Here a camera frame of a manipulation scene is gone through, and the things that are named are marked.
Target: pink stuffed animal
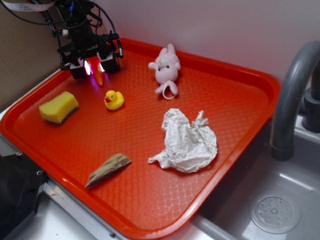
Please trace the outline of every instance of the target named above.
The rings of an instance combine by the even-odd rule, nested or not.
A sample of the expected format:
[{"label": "pink stuffed animal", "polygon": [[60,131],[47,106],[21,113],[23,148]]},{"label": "pink stuffed animal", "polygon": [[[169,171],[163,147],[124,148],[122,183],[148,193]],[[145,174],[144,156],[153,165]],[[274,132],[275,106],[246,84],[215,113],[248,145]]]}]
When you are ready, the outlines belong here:
[{"label": "pink stuffed animal", "polygon": [[[167,48],[164,47],[155,61],[149,63],[148,68],[155,70],[155,80],[160,84],[155,93],[162,93],[167,100],[173,99],[178,94],[178,88],[174,81],[177,80],[178,71],[181,69],[175,47],[172,44],[169,44]],[[172,97],[165,96],[167,87],[173,93]]]}]

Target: driftwood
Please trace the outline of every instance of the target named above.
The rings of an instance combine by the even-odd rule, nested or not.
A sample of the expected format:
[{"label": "driftwood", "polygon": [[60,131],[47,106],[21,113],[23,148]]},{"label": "driftwood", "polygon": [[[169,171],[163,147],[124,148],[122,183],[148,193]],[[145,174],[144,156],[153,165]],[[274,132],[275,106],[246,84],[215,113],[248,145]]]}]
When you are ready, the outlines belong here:
[{"label": "driftwood", "polygon": [[110,157],[101,167],[90,174],[89,181],[85,188],[90,188],[102,181],[112,177],[114,174],[125,168],[131,160],[122,153],[118,153]]}]

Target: red plastic tray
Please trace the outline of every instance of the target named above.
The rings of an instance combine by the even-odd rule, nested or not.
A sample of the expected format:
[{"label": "red plastic tray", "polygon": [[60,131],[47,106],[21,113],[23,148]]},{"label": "red plastic tray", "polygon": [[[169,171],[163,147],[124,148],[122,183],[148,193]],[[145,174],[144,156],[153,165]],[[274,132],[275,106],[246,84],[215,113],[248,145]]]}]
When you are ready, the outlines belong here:
[{"label": "red plastic tray", "polygon": [[[165,100],[155,94],[159,85],[148,69],[161,47],[128,39],[122,45],[121,70],[109,73],[103,87],[60,71],[10,108],[0,131],[121,234],[156,239],[192,218],[273,113],[280,86],[265,73],[177,52],[179,94]],[[124,95],[117,111],[105,107],[108,90]],[[75,96],[79,109],[60,126],[44,121],[39,106],[63,91]],[[216,134],[218,154],[198,172],[148,163],[165,148],[161,125],[170,108],[180,109],[190,122],[204,110]],[[117,153],[132,163],[85,189],[89,175]]]}]

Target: sink drain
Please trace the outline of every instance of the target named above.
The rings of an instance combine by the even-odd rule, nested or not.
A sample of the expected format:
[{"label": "sink drain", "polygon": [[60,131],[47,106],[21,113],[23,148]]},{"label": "sink drain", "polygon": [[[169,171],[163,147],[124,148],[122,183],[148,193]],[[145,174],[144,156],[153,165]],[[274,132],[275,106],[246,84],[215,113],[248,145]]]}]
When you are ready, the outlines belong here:
[{"label": "sink drain", "polygon": [[300,221],[300,208],[296,201],[281,192],[264,192],[250,205],[252,221],[271,234],[284,234],[294,229]]}]

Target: sponge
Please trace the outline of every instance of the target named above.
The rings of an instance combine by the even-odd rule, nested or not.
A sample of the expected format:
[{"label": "sponge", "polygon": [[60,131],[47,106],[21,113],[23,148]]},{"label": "sponge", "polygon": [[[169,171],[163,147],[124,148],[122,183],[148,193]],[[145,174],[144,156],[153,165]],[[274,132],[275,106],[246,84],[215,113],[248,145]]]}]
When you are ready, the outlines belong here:
[{"label": "sponge", "polygon": [[79,108],[75,96],[64,91],[51,101],[39,107],[40,115],[48,122],[61,125],[75,110]]}]

